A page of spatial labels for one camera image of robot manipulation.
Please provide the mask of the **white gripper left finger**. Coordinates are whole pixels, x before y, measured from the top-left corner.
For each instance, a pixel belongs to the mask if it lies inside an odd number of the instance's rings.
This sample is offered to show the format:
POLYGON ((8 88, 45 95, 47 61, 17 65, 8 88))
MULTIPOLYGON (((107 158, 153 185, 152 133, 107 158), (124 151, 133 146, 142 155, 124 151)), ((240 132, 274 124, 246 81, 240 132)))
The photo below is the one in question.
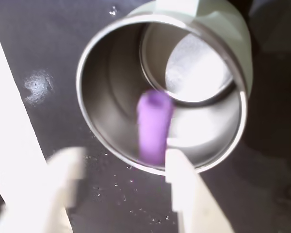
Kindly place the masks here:
POLYGON ((27 177, 22 196, 5 205, 0 215, 0 233, 71 233, 66 209, 75 204, 84 156, 82 147, 61 149, 42 173, 27 177))

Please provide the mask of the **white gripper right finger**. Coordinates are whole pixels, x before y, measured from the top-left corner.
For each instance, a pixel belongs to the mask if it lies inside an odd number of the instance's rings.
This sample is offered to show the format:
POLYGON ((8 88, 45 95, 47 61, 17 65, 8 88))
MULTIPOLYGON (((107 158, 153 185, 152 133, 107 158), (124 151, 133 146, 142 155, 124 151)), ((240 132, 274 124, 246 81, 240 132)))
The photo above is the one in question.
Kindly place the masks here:
POLYGON ((171 185, 172 211, 179 233, 232 233, 228 218, 212 193, 178 149, 165 154, 165 181, 171 185))

